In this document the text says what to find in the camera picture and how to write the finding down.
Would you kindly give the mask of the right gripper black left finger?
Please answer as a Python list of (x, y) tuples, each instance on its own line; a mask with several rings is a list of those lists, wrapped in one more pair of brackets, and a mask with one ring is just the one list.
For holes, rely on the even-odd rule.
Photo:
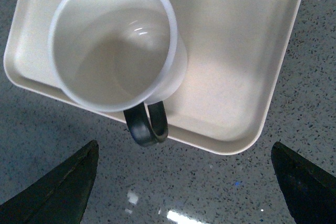
[(1, 204), (1, 223), (80, 223), (95, 182), (99, 158), (93, 140)]

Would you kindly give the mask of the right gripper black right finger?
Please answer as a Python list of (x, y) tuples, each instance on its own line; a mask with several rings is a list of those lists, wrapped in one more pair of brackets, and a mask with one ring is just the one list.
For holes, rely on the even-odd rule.
[(281, 142), (271, 161), (295, 223), (335, 223), (335, 176)]

